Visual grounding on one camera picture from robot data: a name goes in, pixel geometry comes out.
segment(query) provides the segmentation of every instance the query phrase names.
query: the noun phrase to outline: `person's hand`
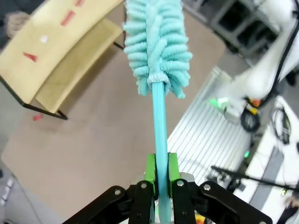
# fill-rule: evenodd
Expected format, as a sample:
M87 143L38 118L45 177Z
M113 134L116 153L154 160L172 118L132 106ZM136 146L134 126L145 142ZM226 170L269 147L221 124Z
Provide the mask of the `person's hand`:
M13 38L29 18L30 15L25 12L7 14L7 36Z
M299 201L295 197L287 198L285 204L291 205L292 208L299 207Z

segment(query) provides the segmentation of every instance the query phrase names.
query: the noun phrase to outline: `metal platform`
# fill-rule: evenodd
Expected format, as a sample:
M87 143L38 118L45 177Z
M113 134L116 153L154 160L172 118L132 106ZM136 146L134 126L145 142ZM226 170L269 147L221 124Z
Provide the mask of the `metal platform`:
M192 174L198 185L213 174L212 165L237 170L250 146L250 134L241 125L229 123L207 102L217 83L227 79L231 77L214 68L168 138L169 151L178 154L180 172Z

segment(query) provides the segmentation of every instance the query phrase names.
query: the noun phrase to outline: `floor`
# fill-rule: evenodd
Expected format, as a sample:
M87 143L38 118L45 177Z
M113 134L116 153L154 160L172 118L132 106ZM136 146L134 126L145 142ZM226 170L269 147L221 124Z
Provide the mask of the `floor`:
M229 52L225 53L218 66L232 76L240 74L248 68L248 65L241 58ZM296 88L287 86L284 93L285 99L297 116L299 115L299 103L296 100L298 94L298 86ZM0 96L0 153L2 153L10 134L22 119L25 109L15 101L2 84L0 84ZM4 170L4 178L0 180L0 195L3 194L7 179L10 176L8 169L5 168ZM9 218L18 224L60 224L63 221L17 182L14 182L6 205L0 207L0 220L4 218Z

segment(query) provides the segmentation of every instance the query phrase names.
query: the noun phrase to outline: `white table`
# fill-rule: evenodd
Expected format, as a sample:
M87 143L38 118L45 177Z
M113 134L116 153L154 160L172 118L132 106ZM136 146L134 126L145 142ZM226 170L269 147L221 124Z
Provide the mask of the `white table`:
M285 157L275 182L284 184L285 179L287 184L296 185L299 179L299 153L296 148L297 141L299 141L299 120L282 97L277 98L277 104L284 106L292 126L292 133L289 145L285 146L282 143L279 143L279 148L283 151ZM246 174L255 178L261 178L269 161L273 147L276 145L276 137L272 134L270 127L267 127ZM242 180L242 183L246 186L245 190L240 191L237 189L234 194L249 203L258 185L251 180ZM276 223L279 220L285 209L285 199L292 194L291 191L288 191L285 196L281 196L281 192L281 188L273 187L261 210L261 212L272 218L273 223Z

